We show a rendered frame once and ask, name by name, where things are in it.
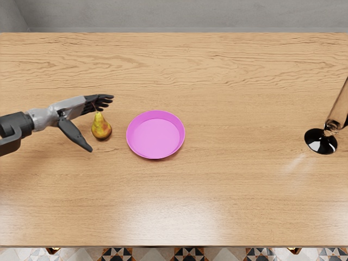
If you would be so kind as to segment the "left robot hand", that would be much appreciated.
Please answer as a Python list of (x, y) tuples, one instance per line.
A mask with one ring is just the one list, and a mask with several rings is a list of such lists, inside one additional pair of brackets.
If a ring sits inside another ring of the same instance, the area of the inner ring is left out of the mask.
[(29, 109), (25, 114), (33, 122), (33, 131), (39, 132), (46, 127), (57, 127), (72, 142), (86, 151), (92, 152), (92, 147), (72, 120), (95, 111), (103, 111), (113, 102), (113, 98), (113, 95), (107, 94), (76, 96), (53, 103), (47, 108)]

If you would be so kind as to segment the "pink plate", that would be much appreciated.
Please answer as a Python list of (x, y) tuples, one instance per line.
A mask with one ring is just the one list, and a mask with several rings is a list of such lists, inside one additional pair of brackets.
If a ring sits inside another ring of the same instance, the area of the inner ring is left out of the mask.
[(175, 154), (185, 140), (183, 122), (163, 110), (149, 110), (137, 115), (126, 130), (129, 148), (146, 159), (163, 159)]

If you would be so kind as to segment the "yellow-red pear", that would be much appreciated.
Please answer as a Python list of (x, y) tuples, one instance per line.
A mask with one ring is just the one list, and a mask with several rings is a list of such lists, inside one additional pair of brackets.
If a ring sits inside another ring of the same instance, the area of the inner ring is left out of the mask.
[(107, 140), (111, 136), (113, 129), (103, 114), (97, 110), (94, 102), (92, 102), (92, 105), (96, 110), (96, 114), (91, 125), (91, 132), (96, 139)]

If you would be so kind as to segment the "wine glass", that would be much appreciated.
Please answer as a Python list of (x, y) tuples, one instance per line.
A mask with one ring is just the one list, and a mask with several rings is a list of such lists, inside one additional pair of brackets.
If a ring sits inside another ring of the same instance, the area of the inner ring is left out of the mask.
[(348, 126), (348, 77), (337, 96), (324, 128), (313, 128), (304, 134), (307, 146), (318, 154), (332, 154), (338, 148), (335, 135)]

